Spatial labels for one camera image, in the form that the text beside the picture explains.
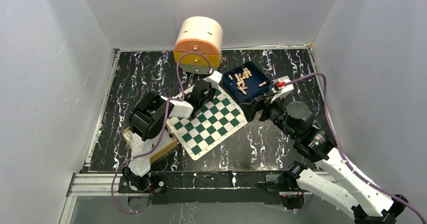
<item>black marble surface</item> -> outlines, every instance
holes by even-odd
[[[289,76],[294,80],[313,72],[306,49],[223,50],[220,71],[226,72],[247,61],[261,65],[270,79]],[[172,51],[121,53],[98,131],[90,172],[113,172],[124,159],[130,158],[130,149],[121,134],[128,127],[128,114],[148,90],[163,96],[177,95],[179,85],[175,67]],[[185,89],[204,77],[183,70],[180,75]],[[286,101],[305,102],[316,113],[315,125],[329,132],[316,79],[300,82],[294,87]],[[151,168],[153,171],[281,170],[295,160],[316,168],[292,145],[293,141],[270,121],[259,122],[255,117],[253,122],[197,161],[193,161],[178,144]]]

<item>green and white chessboard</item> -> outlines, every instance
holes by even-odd
[[[246,123],[240,107],[221,87],[212,102],[204,105],[194,119],[173,117],[167,122],[193,160],[198,160]]]

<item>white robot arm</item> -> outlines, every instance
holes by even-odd
[[[294,148],[299,154],[328,172],[340,186],[319,177],[298,162],[292,163],[274,182],[274,186],[311,191],[344,211],[355,223],[395,223],[396,216],[402,213],[405,206],[374,189],[370,185],[373,181],[351,162],[354,170],[349,169],[346,165],[348,160],[340,156],[334,139],[313,126],[315,115],[306,104],[291,102],[283,106],[283,97],[293,87],[287,88],[292,85],[284,85],[282,82],[288,83],[289,79],[281,78],[275,86],[276,91],[281,91],[280,98],[265,96],[256,98],[250,104],[241,104],[246,119],[252,121],[255,112],[262,110],[260,121],[271,120],[283,133],[295,140]],[[369,180],[369,183],[361,180],[354,171]],[[399,195],[399,198],[407,202],[403,196]]]
[[[169,99],[168,112],[166,112],[168,100],[166,97],[153,92],[148,92],[142,97],[131,112],[130,128],[123,132],[124,138],[132,149],[132,159],[122,172],[133,190],[145,191],[149,187],[150,164],[176,145],[175,138],[168,129],[165,129],[161,135],[165,115],[168,118],[186,119],[198,115],[202,106],[214,98],[221,78],[222,74],[214,71],[207,78],[198,81],[191,93],[186,94],[184,100]],[[160,143],[152,153],[134,158],[148,153],[159,138],[161,138]]]

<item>blue tray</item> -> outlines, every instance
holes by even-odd
[[[234,74],[242,74],[243,68],[248,68],[251,71],[252,76],[249,79],[245,79],[246,95],[243,95],[241,91],[237,89],[237,79]],[[259,87],[258,85],[267,82],[266,85]],[[240,65],[223,74],[223,85],[230,92],[232,97],[237,103],[251,102],[255,97],[262,96],[270,89],[271,81],[264,75],[264,73],[252,62],[248,61],[243,65]]]

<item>gray wall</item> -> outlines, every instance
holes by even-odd
[[[427,0],[336,0],[314,41],[347,155],[427,216]],[[420,223],[406,210],[402,223]]]
[[[0,0],[0,223],[58,223],[113,48],[85,0]]]
[[[87,0],[122,50],[173,49],[182,22],[211,17],[223,48],[313,42],[334,0]]]

